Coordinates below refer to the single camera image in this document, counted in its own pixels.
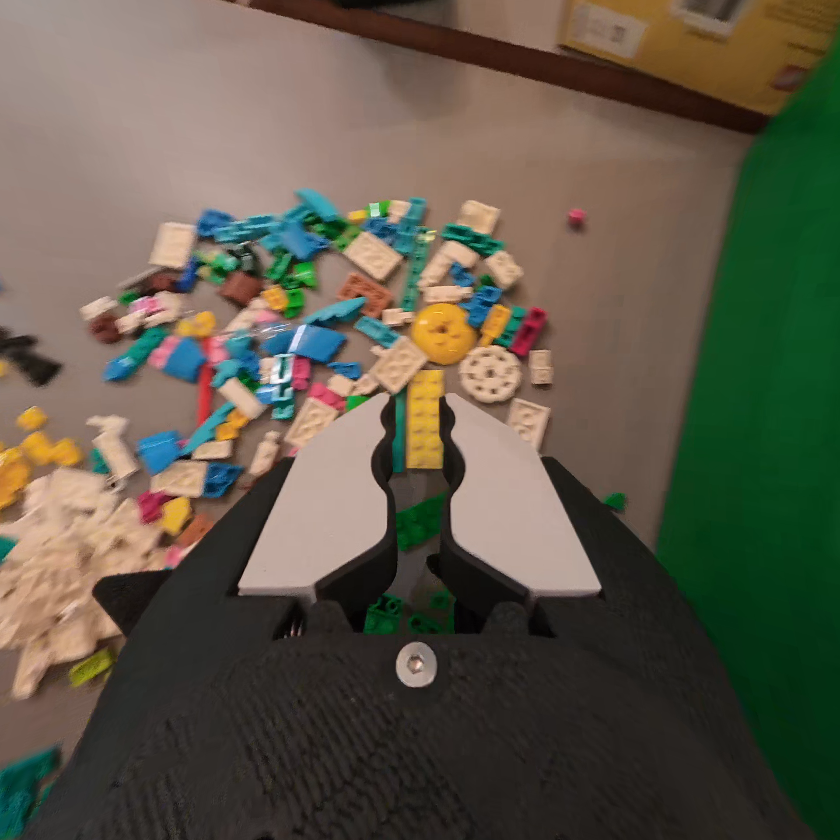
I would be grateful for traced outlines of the pile of teal brick plates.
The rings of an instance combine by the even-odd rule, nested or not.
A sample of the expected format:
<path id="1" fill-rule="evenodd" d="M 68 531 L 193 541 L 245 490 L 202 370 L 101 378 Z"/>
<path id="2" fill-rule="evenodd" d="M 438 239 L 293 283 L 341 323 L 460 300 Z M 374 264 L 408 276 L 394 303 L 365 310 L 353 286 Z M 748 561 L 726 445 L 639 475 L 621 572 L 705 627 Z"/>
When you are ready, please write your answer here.
<path id="1" fill-rule="evenodd" d="M 46 798 L 45 779 L 58 771 L 59 744 L 9 764 L 1 771 L 1 838 L 20 838 Z"/>

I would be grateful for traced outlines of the brown corner brick plate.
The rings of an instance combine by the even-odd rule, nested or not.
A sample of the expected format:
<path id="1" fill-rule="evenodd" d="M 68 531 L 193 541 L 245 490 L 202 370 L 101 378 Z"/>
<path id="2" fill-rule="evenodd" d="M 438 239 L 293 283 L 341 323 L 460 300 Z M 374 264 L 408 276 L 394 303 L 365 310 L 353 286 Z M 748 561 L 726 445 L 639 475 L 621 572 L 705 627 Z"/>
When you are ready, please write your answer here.
<path id="1" fill-rule="evenodd" d="M 360 311 L 373 319 L 380 319 L 384 310 L 395 307 L 393 294 L 387 288 L 356 271 L 349 273 L 335 297 L 337 301 L 364 298 L 366 303 Z"/>

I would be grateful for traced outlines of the pile of white toy bricks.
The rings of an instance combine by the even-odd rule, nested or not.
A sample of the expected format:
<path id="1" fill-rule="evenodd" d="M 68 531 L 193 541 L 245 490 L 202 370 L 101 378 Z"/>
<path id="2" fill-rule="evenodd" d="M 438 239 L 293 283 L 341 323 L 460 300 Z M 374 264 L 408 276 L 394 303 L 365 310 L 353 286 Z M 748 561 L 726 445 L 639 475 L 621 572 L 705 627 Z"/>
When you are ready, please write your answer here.
<path id="1" fill-rule="evenodd" d="M 1 647 L 19 654 L 10 696 L 26 700 L 47 671 L 93 655 L 118 629 L 95 602 L 92 589 L 115 574 L 163 569 L 164 533 L 145 522 L 138 501 L 123 494 L 139 465 L 125 443 L 129 421 L 92 416 L 94 443 L 115 474 L 54 465 L 32 479 L 23 446 L 2 450 L 2 521 L 10 549 L 2 561 Z"/>

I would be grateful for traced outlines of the green storage bin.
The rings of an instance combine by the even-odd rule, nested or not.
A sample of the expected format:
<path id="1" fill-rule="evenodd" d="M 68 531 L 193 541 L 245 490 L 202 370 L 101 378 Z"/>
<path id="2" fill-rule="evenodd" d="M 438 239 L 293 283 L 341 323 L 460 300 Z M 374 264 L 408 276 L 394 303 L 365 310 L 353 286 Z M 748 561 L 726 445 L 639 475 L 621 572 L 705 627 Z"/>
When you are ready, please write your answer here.
<path id="1" fill-rule="evenodd" d="M 838 36 L 744 159 L 657 555 L 798 815 L 838 838 Z"/>

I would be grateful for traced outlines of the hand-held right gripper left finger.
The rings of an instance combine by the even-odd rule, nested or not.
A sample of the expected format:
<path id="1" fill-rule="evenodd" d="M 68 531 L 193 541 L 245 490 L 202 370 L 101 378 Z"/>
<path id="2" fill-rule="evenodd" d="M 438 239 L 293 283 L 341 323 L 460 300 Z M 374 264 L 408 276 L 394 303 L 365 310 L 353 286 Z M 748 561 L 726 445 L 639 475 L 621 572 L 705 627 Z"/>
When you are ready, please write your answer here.
<path id="1" fill-rule="evenodd" d="M 394 398 L 379 394 L 305 444 L 238 581 L 242 596 L 333 601 L 362 613 L 393 582 Z"/>

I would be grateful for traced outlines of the pile of mixed toy bricks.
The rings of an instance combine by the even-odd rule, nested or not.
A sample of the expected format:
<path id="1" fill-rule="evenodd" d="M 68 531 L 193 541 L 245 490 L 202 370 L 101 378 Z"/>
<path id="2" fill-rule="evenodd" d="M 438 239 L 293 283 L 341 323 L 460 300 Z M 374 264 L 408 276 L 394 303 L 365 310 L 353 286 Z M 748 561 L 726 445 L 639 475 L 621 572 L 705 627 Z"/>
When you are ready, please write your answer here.
<path id="1" fill-rule="evenodd" d="M 193 432 L 124 435 L 139 465 L 124 485 L 149 476 L 143 521 L 183 552 L 208 530 L 193 509 L 207 461 L 243 466 L 249 486 L 380 393 L 395 398 L 393 464 L 407 469 L 407 387 L 419 371 L 454 369 L 468 398 L 506 406 L 507 425 L 537 451 L 550 422 L 548 407 L 518 395 L 525 381 L 552 384 L 551 351 L 539 347 L 548 314 L 513 303 L 523 268 L 498 237 L 498 206 L 469 199 L 434 229 L 418 196 L 346 215 L 320 192 L 295 196 L 282 214 L 207 209 L 195 224 L 162 224 L 149 268 L 80 308 L 95 340 L 129 342 L 105 382 L 154 367 L 196 386 Z M 337 301 L 354 271 L 393 294 L 380 319 L 362 314 L 363 297 Z"/>

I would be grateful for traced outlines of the pile of yellow toy bricks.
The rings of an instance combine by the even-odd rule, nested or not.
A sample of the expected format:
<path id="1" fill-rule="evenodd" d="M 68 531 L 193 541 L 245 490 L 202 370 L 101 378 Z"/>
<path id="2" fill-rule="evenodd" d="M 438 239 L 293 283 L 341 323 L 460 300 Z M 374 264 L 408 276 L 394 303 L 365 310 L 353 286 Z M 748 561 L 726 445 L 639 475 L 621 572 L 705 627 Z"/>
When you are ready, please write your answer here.
<path id="1" fill-rule="evenodd" d="M 23 495 L 36 467 L 76 467 L 84 455 L 69 437 L 52 440 L 44 431 L 47 414 L 39 406 L 25 409 L 16 418 L 16 426 L 25 436 L 11 448 L 1 447 L 1 511 L 10 508 Z"/>

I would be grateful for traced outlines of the yellow long brick plate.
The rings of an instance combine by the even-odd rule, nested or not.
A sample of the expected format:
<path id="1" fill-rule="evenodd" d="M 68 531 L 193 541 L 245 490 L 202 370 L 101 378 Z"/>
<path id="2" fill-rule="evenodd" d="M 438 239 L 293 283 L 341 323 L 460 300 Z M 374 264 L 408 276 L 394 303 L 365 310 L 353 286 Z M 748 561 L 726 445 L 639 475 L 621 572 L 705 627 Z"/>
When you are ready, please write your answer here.
<path id="1" fill-rule="evenodd" d="M 439 400 L 445 394 L 445 372 L 422 370 L 407 387 L 406 467 L 441 469 L 444 445 L 439 433 Z"/>

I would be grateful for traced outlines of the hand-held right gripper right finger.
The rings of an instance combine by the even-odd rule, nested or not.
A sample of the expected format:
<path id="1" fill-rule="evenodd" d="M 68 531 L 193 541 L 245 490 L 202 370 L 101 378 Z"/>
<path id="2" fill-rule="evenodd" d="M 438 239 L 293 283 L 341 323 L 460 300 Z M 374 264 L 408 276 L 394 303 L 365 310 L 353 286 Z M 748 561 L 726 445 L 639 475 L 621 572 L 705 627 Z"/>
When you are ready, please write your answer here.
<path id="1" fill-rule="evenodd" d="M 457 394 L 439 400 L 447 497 L 437 576 L 465 607 L 599 595 L 602 584 L 539 452 Z"/>

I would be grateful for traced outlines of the blue wedge brick plate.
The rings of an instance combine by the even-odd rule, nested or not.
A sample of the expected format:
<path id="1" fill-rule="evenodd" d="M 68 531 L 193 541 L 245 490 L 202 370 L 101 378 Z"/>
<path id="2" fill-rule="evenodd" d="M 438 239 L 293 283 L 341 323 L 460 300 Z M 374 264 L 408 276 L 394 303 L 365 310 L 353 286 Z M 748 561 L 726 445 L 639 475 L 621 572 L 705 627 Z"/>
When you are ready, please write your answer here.
<path id="1" fill-rule="evenodd" d="M 207 461 L 202 498 L 217 499 L 225 496 L 244 473 L 241 465 L 220 461 Z"/>

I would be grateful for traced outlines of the pile of lime toy bricks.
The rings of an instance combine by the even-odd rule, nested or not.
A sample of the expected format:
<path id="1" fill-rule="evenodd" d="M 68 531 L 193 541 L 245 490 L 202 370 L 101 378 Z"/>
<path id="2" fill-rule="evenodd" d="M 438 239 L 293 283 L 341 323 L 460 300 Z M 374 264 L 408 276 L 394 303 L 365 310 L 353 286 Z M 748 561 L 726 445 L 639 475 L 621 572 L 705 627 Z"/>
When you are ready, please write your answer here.
<path id="1" fill-rule="evenodd" d="M 103 647 L 73 665 L 68 671 L 70 686 L 77 688 L 84 686 L 97 677 L 107 674 L 117 661 L 116 655 L 110 647 Z"/>

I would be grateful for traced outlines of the yellow cardboard box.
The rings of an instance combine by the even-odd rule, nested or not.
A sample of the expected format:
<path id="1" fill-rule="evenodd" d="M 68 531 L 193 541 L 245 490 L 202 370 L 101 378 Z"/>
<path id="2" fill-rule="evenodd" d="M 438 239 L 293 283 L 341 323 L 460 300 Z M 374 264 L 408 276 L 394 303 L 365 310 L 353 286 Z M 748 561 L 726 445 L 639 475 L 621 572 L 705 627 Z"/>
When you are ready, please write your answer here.
<path id="1" fill-rule="evenodd" d="M 838 1 L 569 1 L 557 44 L 773 117 L 838 18 Z"/>

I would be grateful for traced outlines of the pile of green toy bricks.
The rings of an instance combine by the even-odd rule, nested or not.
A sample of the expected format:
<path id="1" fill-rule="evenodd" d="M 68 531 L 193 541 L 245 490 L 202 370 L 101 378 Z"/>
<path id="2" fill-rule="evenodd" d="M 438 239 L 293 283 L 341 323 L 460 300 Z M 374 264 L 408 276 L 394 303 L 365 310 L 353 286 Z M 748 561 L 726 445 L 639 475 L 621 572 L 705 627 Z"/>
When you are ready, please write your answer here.
<path id="1" fill-rule="evenodd" d="M 572 511 L 560 498 L 574 525 Z M 599 595 L 576 598 L 542 598 L 533 607 L 515 602 L 503 602 L 494 607 L 465 607 L 459 603 L 438 577 L 438 549 L 442 508 L 447 492 L 439 493 L 427 500 L 399 511 L 396 515 L 397 548 L 402 552 L 421 549 L 432 541 L 437 547 L 426 557 L 426 571 L 416 583 L 413 595 L 399 596 L 393 593 L 381 594 L 357 617 L 357 628 L 371 636 L 413 634 L 420 636 L 477 635 L 488 628 L 491 612 L 511 603 L 524 611 L 526 633 L 537 637 L 552 637 L 556 633 L 550 623 L 550 610 L 557 605 L 570 604 L 573 608 L 602 605 L 606 602 L 604 581 L 581 539 L 593 568 L 602 584 Z"/>

